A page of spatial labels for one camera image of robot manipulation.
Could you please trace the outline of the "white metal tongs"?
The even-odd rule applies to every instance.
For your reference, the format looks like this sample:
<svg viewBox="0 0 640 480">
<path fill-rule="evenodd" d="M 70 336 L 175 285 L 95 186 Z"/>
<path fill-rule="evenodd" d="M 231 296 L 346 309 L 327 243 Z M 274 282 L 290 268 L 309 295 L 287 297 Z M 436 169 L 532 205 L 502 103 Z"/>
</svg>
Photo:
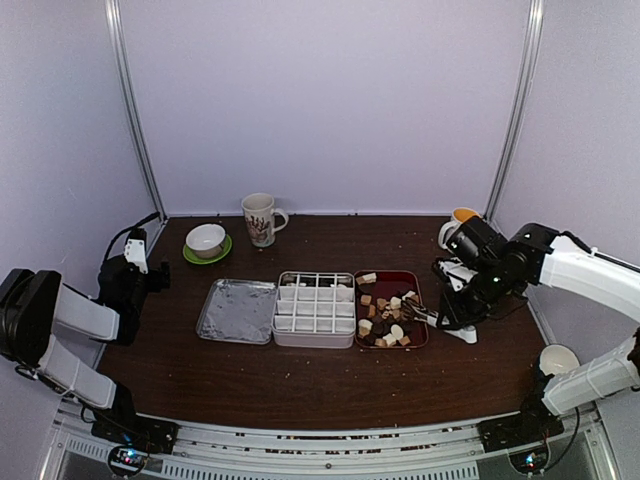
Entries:
<svg viewBox="0 0 640 480">
<path fill-rule="evenodd" d="M 401 300 L 401 311 L 411 320 L 422 322 L 437 330 L 444 331 L 464 341 L 466 344 L 473 345 L 478 342 L 475 326 L 452 322 L 443 314 L 425 307 L 414 297 L 404 297 Z"/>
</svg>

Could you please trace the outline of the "red chocolate tray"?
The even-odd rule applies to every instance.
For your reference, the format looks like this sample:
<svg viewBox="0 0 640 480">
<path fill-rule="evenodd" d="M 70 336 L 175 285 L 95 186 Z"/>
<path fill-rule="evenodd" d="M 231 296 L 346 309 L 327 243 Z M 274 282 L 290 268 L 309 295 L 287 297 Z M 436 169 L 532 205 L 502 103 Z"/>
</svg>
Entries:
<svg viewBox="0 0 640 480">
<path fill-rule="evenodd" d="M 422 303 L 418 278 L 403 270 L 361 270 L 355 274 L 356 332 L 362 349 L 412 350 L 429 339 L 427 324 L 413 321 L 401 311 L 401 300 L 414 297 Z M 360 336 L 358 322 L 373 323 L 370 334 Z"/>
</svg>

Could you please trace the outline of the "lilac bunny tin lid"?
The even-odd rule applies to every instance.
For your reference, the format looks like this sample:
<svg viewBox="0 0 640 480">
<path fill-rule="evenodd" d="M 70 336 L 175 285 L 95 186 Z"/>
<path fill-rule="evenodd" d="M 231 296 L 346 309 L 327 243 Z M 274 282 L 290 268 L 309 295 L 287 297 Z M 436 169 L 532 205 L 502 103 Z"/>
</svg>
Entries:
<svg viewBox="0 0 640 480">
<path fill-rule="evenodd" d="M 273 282 L 218 279 L 209 290 L 196 334 L 203 340 L 266 345 L 276 297 Z"/>
</svg>

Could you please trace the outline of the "lilac tin box with dividers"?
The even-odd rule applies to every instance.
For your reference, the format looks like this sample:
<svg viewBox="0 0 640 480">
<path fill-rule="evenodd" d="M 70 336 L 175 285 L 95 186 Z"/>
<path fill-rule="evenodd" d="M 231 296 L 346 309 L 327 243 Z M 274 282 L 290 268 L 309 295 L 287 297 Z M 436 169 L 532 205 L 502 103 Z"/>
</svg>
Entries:
<svg viewBox="0 0 640 480">
<path fill-rule="evenodd" d="M 347 349 L 356 332 L 350 273 L 283 272 L 277 282 L 272 337 L 282 347 Z"/>
</svg>

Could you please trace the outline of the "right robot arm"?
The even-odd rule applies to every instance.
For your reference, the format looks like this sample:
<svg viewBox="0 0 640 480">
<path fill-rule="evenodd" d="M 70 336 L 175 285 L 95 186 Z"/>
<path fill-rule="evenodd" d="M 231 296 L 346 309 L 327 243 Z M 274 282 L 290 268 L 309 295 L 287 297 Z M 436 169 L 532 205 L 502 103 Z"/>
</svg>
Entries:
<svg viewBox="0 0 640 480">
<path fill-rule="evenodd" d="M 628 402 L 639 387 L 639 268 L 590 247 L 569 231 L 538 223 L 505 237 L 480 216 L 448 219 L 432 267 L 442 282 L 436 328 L 469 333 L 511 313 L 519 296 L 546 345 L 561 344 L 571 368 L 543 374 L 543 385 L 513 419 L 519 440 L 535 440 L 551 418 L 594 401 Z"/>
</svg>

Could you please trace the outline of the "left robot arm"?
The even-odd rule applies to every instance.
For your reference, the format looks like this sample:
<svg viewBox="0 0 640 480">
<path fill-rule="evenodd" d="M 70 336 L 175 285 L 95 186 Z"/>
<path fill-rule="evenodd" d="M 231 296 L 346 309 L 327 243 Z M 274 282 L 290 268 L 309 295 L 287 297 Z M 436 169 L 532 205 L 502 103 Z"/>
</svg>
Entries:
<svg viewBox="0 0 640 480">
<path fill-rule="evenodd" d="M 105 253 L 95 299 L 65 284 L 53 270 L 15 268 L 1 283 L 2 356 L 15 363 L 21 375 L 76 397 L 123 444 L 137 442 L 144 433 L 129 389 L 68 350 L 54 328 L 104 344 L 134 342 L 147 296 L 170 285 L 168 263 L 157 269 L 147 263 L 144 228 L 159 216 L 154 212 L 116 234 L 125 241 L 123 251 Z"/>
</svg>

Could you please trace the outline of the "white oval chocolate in tray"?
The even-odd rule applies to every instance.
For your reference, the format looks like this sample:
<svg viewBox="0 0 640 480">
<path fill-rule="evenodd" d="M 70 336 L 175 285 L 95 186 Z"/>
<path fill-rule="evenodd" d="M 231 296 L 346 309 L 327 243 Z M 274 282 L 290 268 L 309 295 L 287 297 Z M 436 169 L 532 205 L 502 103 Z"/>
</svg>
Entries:
<svg viewBox="0 0 640 480">
<path fill-rule="evenodd" d="M 358 333 L 360 336 L 366 336 L 371 333 L 373 323 L 367 319 L 361 319 L 358 322 Z"/>
</svg>

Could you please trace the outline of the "white mug yellow inside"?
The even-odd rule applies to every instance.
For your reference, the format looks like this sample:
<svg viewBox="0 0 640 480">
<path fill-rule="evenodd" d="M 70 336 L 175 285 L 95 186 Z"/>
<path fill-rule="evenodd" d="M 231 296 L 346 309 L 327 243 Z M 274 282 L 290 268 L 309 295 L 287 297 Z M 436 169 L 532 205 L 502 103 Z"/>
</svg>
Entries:
<svg viewBox="0 0 640 480">
<path fill-rule="evenodd" d="M 466 221 L 471 218 L 479 217 L 482 215 L 477 211 L 467 208 L 458 207 L 451 213 L 450 219 L 444 223 L 438 233 L 438 245 L 441 249 L 447 250 L 447 242 L 453 235 L 453 233 Z"/>
</svg>

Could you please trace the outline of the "white bowl near right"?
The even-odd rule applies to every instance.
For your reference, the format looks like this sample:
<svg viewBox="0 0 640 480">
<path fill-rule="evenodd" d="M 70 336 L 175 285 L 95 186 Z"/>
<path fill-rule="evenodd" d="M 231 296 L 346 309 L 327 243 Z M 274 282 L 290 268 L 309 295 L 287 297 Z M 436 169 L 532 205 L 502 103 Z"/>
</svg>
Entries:
<svg viewBox="0 0 640 480">
<path fill-rule="evenodd" d="M 564 374 L 579 366 L 576 354 L 560 344 L 547 345 L 538 356 L 538 370 L 543 376 Z"/>
</svg>

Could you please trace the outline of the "tall floral mug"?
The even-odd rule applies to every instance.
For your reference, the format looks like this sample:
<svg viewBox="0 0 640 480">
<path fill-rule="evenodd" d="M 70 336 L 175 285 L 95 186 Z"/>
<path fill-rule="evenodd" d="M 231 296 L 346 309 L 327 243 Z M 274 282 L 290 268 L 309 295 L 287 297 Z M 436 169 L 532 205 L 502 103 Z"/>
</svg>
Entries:
<svg viewBox="0 0 640 480">
<path fill-rule="evenodd" d="M 276 233 L 289 223 L 289 215 L 275 206 L 275 198 L 270 194 L 250 194 L 242 200 L 241 206 L 251 243 L 257 248 L 273 245 Z"/>
</svg>

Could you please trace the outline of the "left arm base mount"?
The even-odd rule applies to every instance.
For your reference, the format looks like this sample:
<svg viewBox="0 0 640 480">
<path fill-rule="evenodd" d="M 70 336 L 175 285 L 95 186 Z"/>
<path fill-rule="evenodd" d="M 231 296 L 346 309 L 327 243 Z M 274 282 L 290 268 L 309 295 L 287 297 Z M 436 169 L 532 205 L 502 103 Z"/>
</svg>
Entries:
<svg viewBox="0 0 640 480">
<path fill-rule="evenodd" d="M 171 454 L 177 440 L 179 426 L 175 422 L 140 417 L 136 426 L 137 429 L 126 429 L 102 419 L 95 420 L 91 427 L 94 437 L 114 443 L 106 462 L 119 478 L 140 474 L 153 455 Z"/>
</svg>

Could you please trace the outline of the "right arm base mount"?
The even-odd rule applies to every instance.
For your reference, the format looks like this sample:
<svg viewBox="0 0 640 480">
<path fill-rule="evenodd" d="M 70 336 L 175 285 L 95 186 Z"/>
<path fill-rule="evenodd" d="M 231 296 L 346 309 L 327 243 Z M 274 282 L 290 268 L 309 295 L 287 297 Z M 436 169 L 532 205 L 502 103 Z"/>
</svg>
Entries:
<svg viewBox="0 0 640 480">
<path fill-rule="evenodd" d="M 485 420 L 477 426 L 486 453 L 506 453 L 519 474 L 541 474 L 551 463 L 549 440 L 564 432 L 563 423 L 552 419 L 528 423 L 521 414 Z"/>
</svg>

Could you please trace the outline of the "right aluminium frame post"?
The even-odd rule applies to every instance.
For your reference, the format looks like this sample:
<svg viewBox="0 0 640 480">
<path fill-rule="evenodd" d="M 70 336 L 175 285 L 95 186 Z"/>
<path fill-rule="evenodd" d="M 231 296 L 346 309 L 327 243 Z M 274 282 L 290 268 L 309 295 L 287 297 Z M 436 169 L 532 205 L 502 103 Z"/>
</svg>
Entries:
<svg viewBox="0 0 640 480">
<path fill-rule="evenodd" d="M 496 174 L 490 191 L 484 217 L 496 223 L 500 200 L 506 187 L 509 170 L 517 150 L 526 103 L 529 97 L 539 57 L 544 26 L 545 1 L 529 2 L 528 20 L 524 35 L 520 66 L 506 134 L 501 149 Z"/>
</svg>

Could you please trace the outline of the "aluminium frame post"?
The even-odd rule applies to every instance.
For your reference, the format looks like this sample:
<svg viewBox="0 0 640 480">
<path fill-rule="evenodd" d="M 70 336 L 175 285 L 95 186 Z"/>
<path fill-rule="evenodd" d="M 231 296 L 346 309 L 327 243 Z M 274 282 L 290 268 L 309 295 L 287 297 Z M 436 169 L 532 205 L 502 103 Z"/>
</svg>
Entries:
<svg viewBox="0 0 640 480">
<path fill-rule="evenodd" d="M 509 170 L 517 150 L 526 103 L 529 97 L 539 57 L 544 26 L 545 1 L 529 2 L 528 20 L 524 35 L 520 66 L 506 134 L 501 149 L 496 174 L 490 191 L 484 217 L 496 223 L 500 200 L 506 187 Z"/>
<path fill-rule="evenodd" d="M 153 172 L 135 97 L 127 55 L 124 28 L 122 24 L 120 2 L 117 0 L 106 0 L 104 4 L 107 27 L 114 52 L 116 69 L 118 72 L 119 84 L 124 101 L 129 131 L 134 146 L 134 152 L 141 169 L 143 182 L 151 198 L 154 209 L 159 213 L 160 221 L 165 222 L 168 219 L 168 216 Z"/>
</svg>

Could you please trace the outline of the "left aluminium frame post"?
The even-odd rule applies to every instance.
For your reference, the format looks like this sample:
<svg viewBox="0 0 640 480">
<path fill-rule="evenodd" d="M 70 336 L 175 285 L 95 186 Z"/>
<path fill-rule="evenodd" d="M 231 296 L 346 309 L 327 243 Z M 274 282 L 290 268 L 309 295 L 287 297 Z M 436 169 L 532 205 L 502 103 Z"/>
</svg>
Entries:
<svg viewBox="0 0 640 480">
<path fill-rule="evenodd" d="M 120 2 L 117 0 L 106 0 L 104 4 L 107 27 L 114 52 L 116 69 L 118 72 L 119 84 L 124 101 L 129 131 L 134 146 L 134 152 L 141 169 L 143 182 L 151 198 L 154 209 L 159 213 L 160 221 L 165 222 L 168 219 L 168 216 L 153 172 L 135 97 L 127 55 L 124 28 L 122 24 Z"/>
</svg>

